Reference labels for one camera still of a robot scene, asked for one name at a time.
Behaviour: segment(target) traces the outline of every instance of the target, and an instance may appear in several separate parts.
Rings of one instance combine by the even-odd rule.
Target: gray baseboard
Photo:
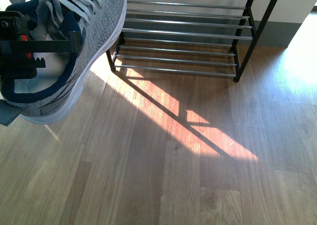
[[[260,21],[256,21],[255,24],[258,27]],[[258,45],[286,48],[301,25],[301,23],[267,22]]]

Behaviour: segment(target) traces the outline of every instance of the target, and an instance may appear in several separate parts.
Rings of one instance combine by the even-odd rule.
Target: wooden floor
[[[102,56],[69,117],[0,127],[0,224],[317,224],[316,26],[239,83]]]

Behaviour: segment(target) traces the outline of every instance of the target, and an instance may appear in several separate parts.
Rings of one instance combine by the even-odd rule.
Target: shoe tongue
[[[34,30],[38,25],[37,8],[39,0],[31,0],[23,3],[14,3],[6,8],[6,11],[17,11],[25,15],[25,20],[29,30]]]

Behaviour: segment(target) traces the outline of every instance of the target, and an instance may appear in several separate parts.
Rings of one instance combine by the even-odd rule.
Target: black metal frame
[[[193,26],[205,26],[206,28],[209,26],[212,27],[219,27],[219,28],[236,28],[235,35],[219,35],[219,34],[209,34],[209,33],[192,33],[192,32],[181,32],[181,31],[165,31],[165,30],[148,30],[148,29],[132,29],[124,27],[122,30],[122,33],[120,35],[118,44],[116,45],[116,49],[113,53],[113,56],[111,56],[110,51],[107,51],[107,58],[110,64],[110,68],[112,72],[115,72],[116,67],[120,68],[133,68],[133,69],[148,69],[148,70],[156,70],[160,72],[178,72],[178,73],[188,73],[188,74],[200,74],[200,75],[208,75],[208,76],[217,76],[217,77],[226,77],[226,78],[233,78],[235,82],[238,82],[243,74],[243,71],[245,70],[245,67],[247,66],[247,63],[250,60],[250,57],[252,55],[253,50],[255,49],[255,46],[258,43],[258,40],[261,36],[261,33],[264,30],[264,27],[275,7],[275,4],[277,0],[270,0],[270,3],[267,6],[267,9],[265,11],[265,14],[259,24],[258,29],[256,29],[255,22],[253,19],[252,14],[252,4],[254,0],[247,0],[247,3],[245,7],[231,7],[231,6],[213,6],[213,5],[201,5],[201,4],[186,4],[186,3],[165,3],[165,2],[140,2],[140,1],[128,1],[130,4],[146,4],[146,5],[166,5],[166,6],[183,6],[183,7],[202,7],[202,8],[217,8],[217,9],[235,9],[235,10],[243,10],[242,16],[237,15],[219,15],[219,14],[196,14],[196,13],[190,13],[190,12],[172,12],[172,11],[157,11],[157,10],[142,10],[142,9],[128,9],[128,13],[133,14],[139,14],[139,16],[142,16],[144,14],[150,14],[155,16],[160,16],[159,19],[144,19],[144,18],[131,18],[127,17],[126,22],[141,22],[141,23],[149,23],[149,24],[181,24],[181,25],[193,25]],[[185,17],[193,17],[193,18],[215,18],[215,19],[237,19],[240,20],[239,25],[231,25],[231,24],[210,24],[210,23],[201,23],[201,22],[195,22],[195,21],[166,21],[162,19],[163,16],[179,16],[183,15]],[[251,37],[245,37],[241,36],[243,29],[249,29],[251,32]],[[213,38],[213,39],[232,39],[231,45],[226,44],[207,44],[203,42],[184,42],[184,41],[173,41],[173,40],[164,40],[164,39],[147,39],[147,38],[125,38],[124,33],[137,33],[141,36],[146,34],[160,34],[164,36],[190,36],[195,38]],[[206,44],[206,45],[212,45],[212,46],[221,46],[221,47],[229,47],[229,52],[232,54],[228,54],[233,57],[234,64],[231,63],[223,63],[223,62],[209,62],[209,61],[195,61],[195,60],[179,60],[179,59],[168,59],[168,58],[157,58],[157,57],[146,57],[146,56],[129,56],[129,55],[120,55],[119,51],[121,48],[130,48],[130,49],[138,49],[138,50],[146,50],[145,48],[138,48],[138,47],[129,47],[124,46],[125,40],[139,40],[139,41],[151,41],[152,43],[155,42],[164,42],[164,43],[182,43],[182,44]],[[240,40],[247,40],[251,41],[250,46],[247,50],[247,53],[242,60],[242,63],[240,65],[239,63],[239,57],[238,57],[238,49],[237,45]],[[160,48],[147,48],[151,51],[173,51],[173,50],[166,50],[166,49],[160,49]],[[215,53],[205,53],[205,52],[197,52],[192,51],[192,54],[215,54]],[[133,65],[115,65],[115,61],[117,58],[129,58],[129,59],[140,59],[140,60],[154,60],[154,61],[161,61],[161,62],[180,62],[180,63],[188,63],[188,64],[203,64],[203,65],[211,65],[211,66],[219,66],[219,67],[234,67],[235,74],[231,73],[219,73],[219,72],[204,72],[204,71],[192,71],[192,70],[178,70],[178,69],[166,69],[164,67],[161,68],[153,68],[153,67],[142,67],[142,66],[133,66]]]

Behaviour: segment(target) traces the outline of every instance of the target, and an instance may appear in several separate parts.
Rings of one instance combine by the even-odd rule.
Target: metal shoe rack
[[[112,56],[107,51],[111,70],[115,72],[116,67],[147,69],[225,77],[238,82],[277,0],[270,0],[258,28],[251,10],[253,2],[247,0],[243,7],[231,7],[128,1],[116,49]],[[189,11],[174,10],[179,7]],[[219,14],[219,11],[235,14]],[[239,41],[249,42],[241,64],[237,50]]]

